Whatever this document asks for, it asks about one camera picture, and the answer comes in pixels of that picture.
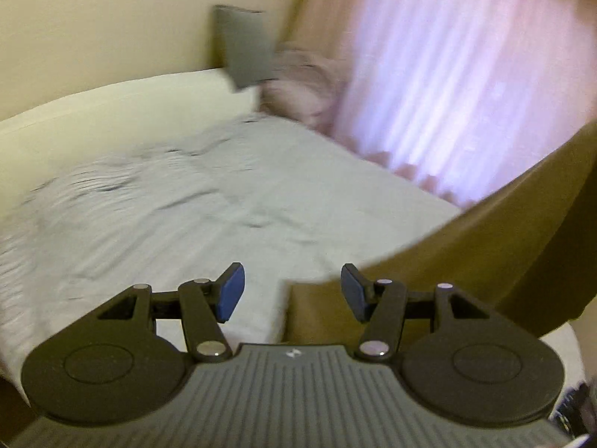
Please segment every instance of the pink curtain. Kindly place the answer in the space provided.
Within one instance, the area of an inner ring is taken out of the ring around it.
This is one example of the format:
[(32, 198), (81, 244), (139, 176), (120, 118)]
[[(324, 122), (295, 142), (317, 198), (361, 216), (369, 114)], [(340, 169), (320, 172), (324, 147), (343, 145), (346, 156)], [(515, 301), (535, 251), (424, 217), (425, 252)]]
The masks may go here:
[(461, 206), (597, 117), (597, 0), (306, 0), (293, 37), (351, 61), (331, 136)]

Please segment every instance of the gray pillow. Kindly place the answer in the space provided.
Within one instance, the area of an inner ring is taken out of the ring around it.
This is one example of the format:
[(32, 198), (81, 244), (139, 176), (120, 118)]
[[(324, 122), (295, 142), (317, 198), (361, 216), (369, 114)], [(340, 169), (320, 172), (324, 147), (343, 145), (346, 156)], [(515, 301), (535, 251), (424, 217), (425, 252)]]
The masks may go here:
[(233, 6), (214, 7), (226, 71), (238, 89), (273, 78), (274, 46), (265, 31), (263, 15)]

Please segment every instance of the pillow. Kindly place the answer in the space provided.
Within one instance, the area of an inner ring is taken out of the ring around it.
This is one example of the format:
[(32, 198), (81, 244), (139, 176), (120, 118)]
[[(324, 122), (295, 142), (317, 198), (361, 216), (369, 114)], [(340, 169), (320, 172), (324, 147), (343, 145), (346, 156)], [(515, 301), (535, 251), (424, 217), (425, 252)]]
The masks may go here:
[(217, 5), (214, 16), (226, 71), (237, 88), (272, 79), (274, 46), (263, 25), (263, 12)]
[(289, 47), (274, 58), (274, 80), (262, 86), (261, 110), (326, 133), (346, 79), (344, 62)]

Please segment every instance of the logo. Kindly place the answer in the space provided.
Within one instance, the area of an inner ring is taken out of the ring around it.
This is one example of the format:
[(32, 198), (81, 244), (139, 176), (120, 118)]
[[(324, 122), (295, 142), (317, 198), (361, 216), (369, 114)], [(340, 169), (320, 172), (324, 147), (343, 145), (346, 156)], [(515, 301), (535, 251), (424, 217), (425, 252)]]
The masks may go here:
[(302, 351), (299, 349), (292, 349), (286, 352), (286, 355), (289, 356), (291, 359), (296, 359), (302, 355)]

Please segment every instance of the black circular housing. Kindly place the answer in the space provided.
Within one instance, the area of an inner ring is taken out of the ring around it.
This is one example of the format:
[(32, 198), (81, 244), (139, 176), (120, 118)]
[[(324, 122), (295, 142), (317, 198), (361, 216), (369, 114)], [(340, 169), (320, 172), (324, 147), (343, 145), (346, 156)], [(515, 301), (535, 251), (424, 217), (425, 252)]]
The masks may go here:
[(64, 423), (131, 420), (177, 392), (186, 366), (172, 344), (128, 321), (68, 327), (29, 354), (22, 383), (37, 411)]
[(553, 350), (507, 321), (456, 320), (414, 344), (401, 374), (437, 414), (500, 427), (548, 415), (563, 366)]

